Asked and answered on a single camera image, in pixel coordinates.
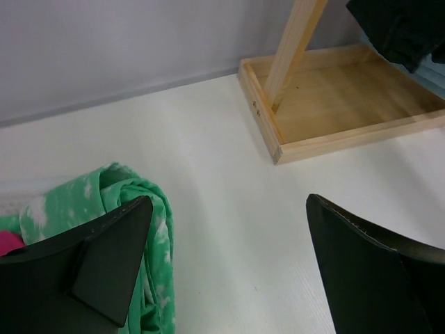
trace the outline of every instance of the white tabletop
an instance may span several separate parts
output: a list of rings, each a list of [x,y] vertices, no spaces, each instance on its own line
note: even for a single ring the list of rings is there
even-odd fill
[[[0,129],[0,143],[0,181],[121,161],[163,188],[178,334],[334,333],[310,193],[445,247],[443,130],[274,166],[235,76]]]

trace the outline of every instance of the green patterned fabric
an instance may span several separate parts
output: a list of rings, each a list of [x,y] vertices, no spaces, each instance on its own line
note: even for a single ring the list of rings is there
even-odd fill
[[[91,221],[138,196],[149,196],[153,216],[127,322],[119,334],[173,334],[173,220],[157,185],[130,168],[111,164],[32,199],[16,216],[0,217],[0,230],[34,244]]]

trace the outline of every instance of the black object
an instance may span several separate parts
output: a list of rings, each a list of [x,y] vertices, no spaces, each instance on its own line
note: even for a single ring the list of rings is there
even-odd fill
[[[127,318],[152,217],[141,196],[0,257],[0,333],[116,334]]]
[[[428,54],[445,63],[444,0],[350,0],[346,7],[388,61],[411,73]]]
[[[445,333],[445,250],[318,195],[306,208],[337,334]]]

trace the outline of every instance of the gray wall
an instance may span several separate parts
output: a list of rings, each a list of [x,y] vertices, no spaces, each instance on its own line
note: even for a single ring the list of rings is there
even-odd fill
[[[272,54],[293,0],[5,0],[0,125],[236,71]],[[331,0],[310,47],[358,40]]]

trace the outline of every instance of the wooden rack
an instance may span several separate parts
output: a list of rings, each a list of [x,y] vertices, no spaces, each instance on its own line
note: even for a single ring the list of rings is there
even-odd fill
[[[305,51],[327,0],[296,0],[277,53],[239,78],[275,164],[445,125],[445,101],[366,45]]]

